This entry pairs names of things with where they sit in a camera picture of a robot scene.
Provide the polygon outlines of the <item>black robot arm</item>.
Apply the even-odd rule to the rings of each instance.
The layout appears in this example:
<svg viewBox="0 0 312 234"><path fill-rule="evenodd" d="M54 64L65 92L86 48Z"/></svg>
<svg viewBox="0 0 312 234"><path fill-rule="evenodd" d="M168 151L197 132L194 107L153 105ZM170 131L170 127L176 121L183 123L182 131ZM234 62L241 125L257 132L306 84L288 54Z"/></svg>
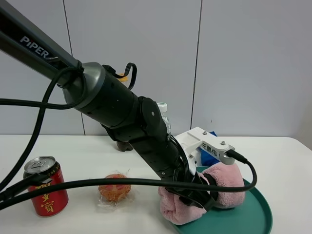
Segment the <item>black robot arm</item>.
<svg viewBox="0 0 312 234"><path fill-rule="evenodd" d="M107 65L81 63L7 1L0 3L0 49L50 79L42 101L2 99L2 105L37 107L34 131L21 157L0 184L1 208L34 198L38 192L13 194L8 183L31 153L39 136L46 110L76 109L99 122L115 141L129 142L159 176L159 180L100 178L65 182L48 188L62 189L93 185L126 184L161 186L181 197L186 205L210 209L217 191L210 176L191 172L186 154L177 140L168 136L157 104L138 97L119 82Z"/></svg>

